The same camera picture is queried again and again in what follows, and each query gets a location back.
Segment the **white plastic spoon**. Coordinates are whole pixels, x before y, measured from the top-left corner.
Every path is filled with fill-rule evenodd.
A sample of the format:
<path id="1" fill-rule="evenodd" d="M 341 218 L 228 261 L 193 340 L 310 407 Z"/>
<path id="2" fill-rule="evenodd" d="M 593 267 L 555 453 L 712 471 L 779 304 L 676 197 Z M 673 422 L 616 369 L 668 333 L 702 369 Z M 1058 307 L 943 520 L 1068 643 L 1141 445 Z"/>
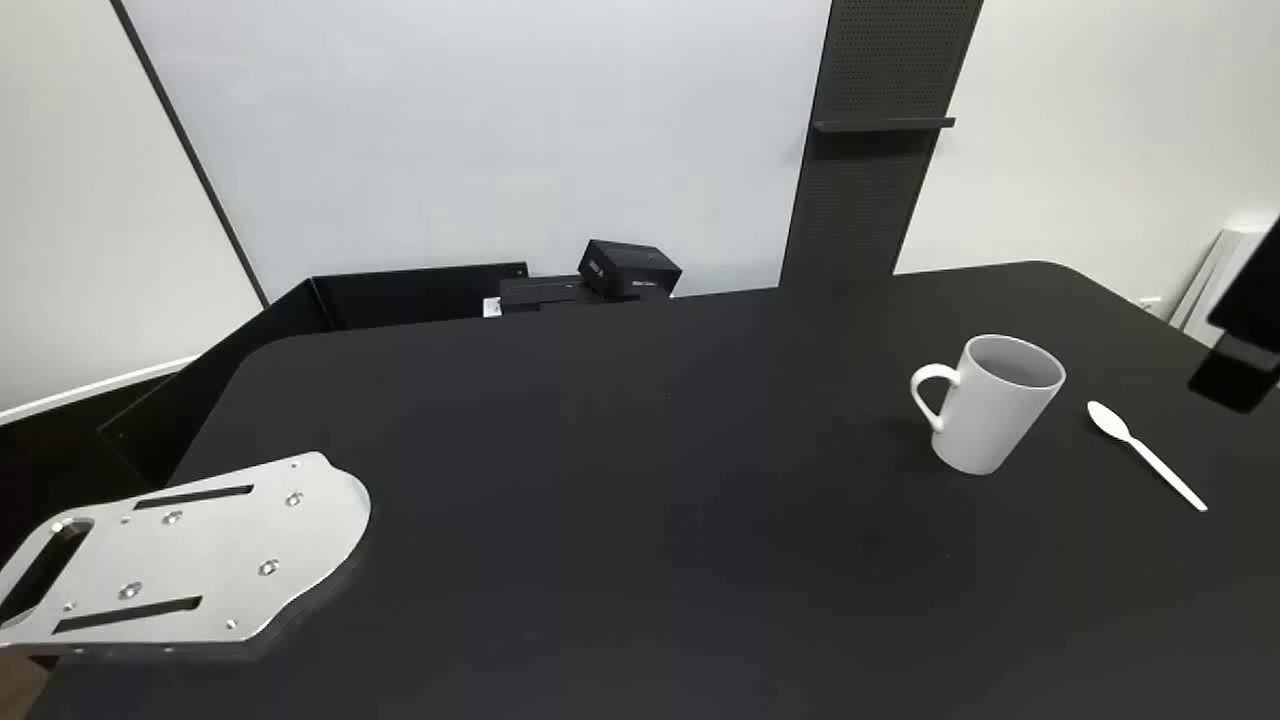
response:
<path id="1" fill-rule="evenodd" d="M 1086 412 L 1103 438 L 1127 445 L 1191 511 L 1207 518 L 1207 500 L 1172 466 L 1165 466 L 1117 407 L 1090 399 Z"/>

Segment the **small black box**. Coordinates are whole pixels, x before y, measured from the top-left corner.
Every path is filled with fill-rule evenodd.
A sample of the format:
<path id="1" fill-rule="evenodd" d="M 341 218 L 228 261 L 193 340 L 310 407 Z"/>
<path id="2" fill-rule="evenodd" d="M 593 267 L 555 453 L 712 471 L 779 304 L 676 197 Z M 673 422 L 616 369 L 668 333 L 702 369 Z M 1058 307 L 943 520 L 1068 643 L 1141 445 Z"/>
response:
<path id="1" fill-rule="evenodd" d="M 680 263 L 654 245 L 593 242 L 582 257 L 582 279 L 607 299 L 668 298 Z"/>

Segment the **whiteboard panel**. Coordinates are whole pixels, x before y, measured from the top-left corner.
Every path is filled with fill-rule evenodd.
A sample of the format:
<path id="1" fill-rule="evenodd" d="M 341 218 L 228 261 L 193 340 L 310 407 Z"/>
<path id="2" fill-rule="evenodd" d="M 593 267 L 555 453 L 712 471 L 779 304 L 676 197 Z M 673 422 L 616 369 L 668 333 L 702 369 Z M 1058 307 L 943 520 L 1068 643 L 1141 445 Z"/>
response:
<path id="1" fill-rule="evenodd" d="M 779 279 L 831 0 L 119 0 L 263 291 L 642 242 Z"/>

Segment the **black monitor at right edge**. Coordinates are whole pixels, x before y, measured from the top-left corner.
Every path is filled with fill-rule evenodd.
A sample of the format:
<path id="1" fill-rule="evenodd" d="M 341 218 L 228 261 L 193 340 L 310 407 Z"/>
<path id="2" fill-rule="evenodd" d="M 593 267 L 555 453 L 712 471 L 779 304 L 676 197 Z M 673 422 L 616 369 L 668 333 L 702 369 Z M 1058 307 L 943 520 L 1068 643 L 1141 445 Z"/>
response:
<path id="1" fill-rule="evenodd" d="M 1207 326 L 1217 345 L 1187 388 L 1233 412 L 1257 412 L 1280 385 L 1280 219 L 1227 271 Z"/>

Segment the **black vertical post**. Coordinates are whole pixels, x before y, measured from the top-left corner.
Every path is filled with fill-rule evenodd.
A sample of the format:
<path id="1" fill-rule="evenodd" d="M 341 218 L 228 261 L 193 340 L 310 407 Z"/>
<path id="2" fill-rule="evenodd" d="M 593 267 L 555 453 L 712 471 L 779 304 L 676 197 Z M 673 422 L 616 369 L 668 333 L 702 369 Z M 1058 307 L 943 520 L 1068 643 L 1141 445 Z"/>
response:
<path id="1" fill-rule="evenodd" d="M 784 245 L 784 288 L 885 284 L 984 0 L 831 0 Z"/>

